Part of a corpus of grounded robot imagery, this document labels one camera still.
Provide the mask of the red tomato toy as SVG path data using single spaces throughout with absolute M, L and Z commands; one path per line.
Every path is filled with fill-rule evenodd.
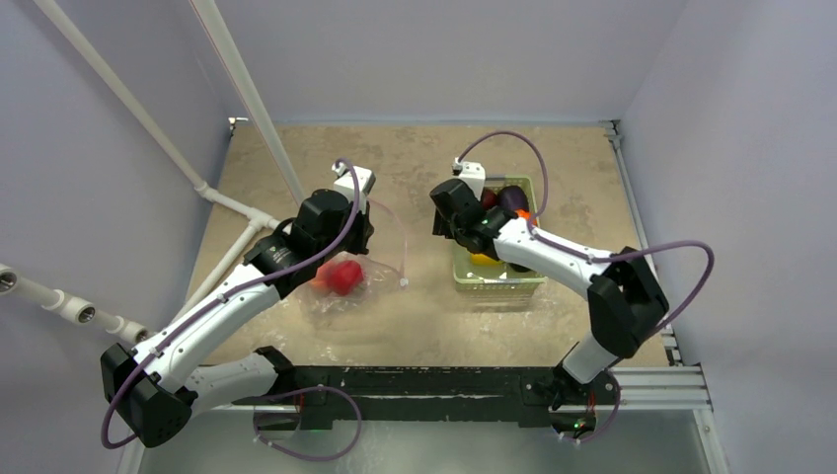
M 364 272 L 361 264 L 346 260 L 333 266 L 327 277 L 327 286 L 334 294 L 347 296 L 354 292 L 363 281 Z

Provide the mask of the orange fruit toy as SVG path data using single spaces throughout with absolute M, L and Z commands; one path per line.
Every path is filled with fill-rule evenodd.
M 531 224 L 532 226 L 536 227 L 538 225 L 537 219 L 531 216 L 531 213 L 523 208 L 515 210 L 516 215 L 519 218 L 523 218 L 526 220 L 527 223 Z

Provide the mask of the peach toy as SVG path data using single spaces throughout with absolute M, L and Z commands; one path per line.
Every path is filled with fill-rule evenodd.
M 330 291 L 328 281 L 333 266 L 331 262 L 326 262 L 317 269 L 315 276 L 309 281 L 309 286 L 312 290 L 320 293 L 328 293 Z

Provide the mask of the clear pink zip bag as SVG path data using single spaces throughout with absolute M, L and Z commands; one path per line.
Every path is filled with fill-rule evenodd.
M 329 291 L 320 293 L 309 286 L 309 282 L 296 292 L 302 314 L 315 321 L 327 321 L 338 315 L 354 310 L 369 309 L 375 300 L 386 293 L 406 289 L 409 279 L 406 262 L 409 250 L 408 231 L 398 214 L 383 202 L 369 201 L 374 213 L 384 214 L 384 240 L 398 249 L 395 257 L 372 258 L 368 255 L 339 253 L 328 260 L 333 265 L 352 260 L 361 264 L 364 272 L 363 283 L 351 294 L 339 296 Z

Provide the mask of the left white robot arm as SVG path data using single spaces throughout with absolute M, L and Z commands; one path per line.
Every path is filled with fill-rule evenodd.
M 100 427 L 107 449 L 138 440 L 159 446 L 198 415 L 239 400 L 280 404 L 326 388 L 300 386 L 295 365 L 265 347 L 226 364 L 204 360 L 238 329 L 313 280 L 335 255 L 365 255 L 374 232 L 368 192 L 351 185 L 320 189 L 246 253 L 213 293 L 159 334 L 100 358 L 108 402 Z

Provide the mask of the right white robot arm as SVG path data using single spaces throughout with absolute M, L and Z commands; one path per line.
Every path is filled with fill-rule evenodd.
M 460 179 L 437 185 L 429 196 L 436 207 L 434 234 L 472 254 L 539 273 L 585 299 L 590 330 L 554 376 L 556 392 L 566 401 L 580 400 L 596 376 L 632 357 L 669 310 L 647 260 L 630 247 L 619 253 L 585 248 L 531 226 L 510 210 L 486 210 Z

